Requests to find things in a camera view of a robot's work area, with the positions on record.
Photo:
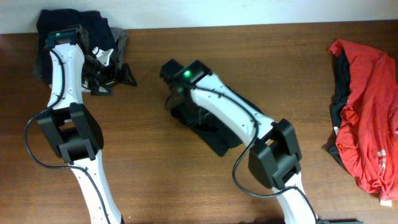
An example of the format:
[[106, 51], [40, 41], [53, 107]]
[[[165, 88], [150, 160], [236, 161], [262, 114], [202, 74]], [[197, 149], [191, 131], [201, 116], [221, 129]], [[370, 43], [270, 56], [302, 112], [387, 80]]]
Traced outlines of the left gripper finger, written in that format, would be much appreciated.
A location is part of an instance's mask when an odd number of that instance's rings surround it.
[[129, 86], [137, 86], [136, 79], [133, 77], [131, 69], [127, 63], [124, 63], [121, 66], [119, 82]]
[[89, 82], [90, 95], [92, 96], [112, 96], [113, 91], [96, 82]]

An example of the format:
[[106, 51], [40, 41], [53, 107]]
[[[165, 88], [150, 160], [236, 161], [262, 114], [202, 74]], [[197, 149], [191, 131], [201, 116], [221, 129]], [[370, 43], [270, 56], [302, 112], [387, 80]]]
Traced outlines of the black polo shirt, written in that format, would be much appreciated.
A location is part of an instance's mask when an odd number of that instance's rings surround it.
[[218, 156], [223, 157], [229, 149], [243, 143], [227, 125], [209, 111], [200, 109], [197, 110], [199, 116], [194, 116], [183, 103], [171, 106], [169, 101], [172, 98], [174, 98], [172, 95], [167, 97], [164, 108], [170, 110], [170, 114], [174, 118], [188, 126], [204, 140]]

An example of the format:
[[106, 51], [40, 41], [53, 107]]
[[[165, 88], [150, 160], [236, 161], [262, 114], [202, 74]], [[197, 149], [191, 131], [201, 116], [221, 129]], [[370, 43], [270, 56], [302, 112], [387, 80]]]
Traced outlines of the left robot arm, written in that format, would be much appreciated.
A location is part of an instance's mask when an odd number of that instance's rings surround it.
[[123, 223], [103, 168], [104, 137], [83, 103], [83, 93], [111, 95], [117, 84], [136, 86], [129, 65], [114, 60], [112, 49], [90, 49], [80, 25], [49, 32], [45, 40], [52, 61], [51, 95], [46, 109], [33, 119], [55, 155], [60, 169], [73, 172], [92, 223]]

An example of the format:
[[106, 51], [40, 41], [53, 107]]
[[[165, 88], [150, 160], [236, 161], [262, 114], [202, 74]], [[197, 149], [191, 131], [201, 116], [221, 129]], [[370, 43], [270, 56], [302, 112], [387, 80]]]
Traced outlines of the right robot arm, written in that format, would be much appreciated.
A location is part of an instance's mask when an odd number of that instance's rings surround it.
[[[169, 87], [165, 107], [174, 117], [210, 147], [216, 140], [226, 141], [227, 146], [216, 150], [217, 154], [223, 156], [239, 144], [246, 146], [231, 174], [239, 190], [255, 198], [276, 198], [285, 223], [318, 223], [303, 189], [302, 154], [291, 123], [266, 116], [199, 60], [183, 66], [171, 59], [161, 67], [159, 77]], [[237, 170], [244, 157], [252, 176], [271, 193], [255, 193], [239, 183]]]

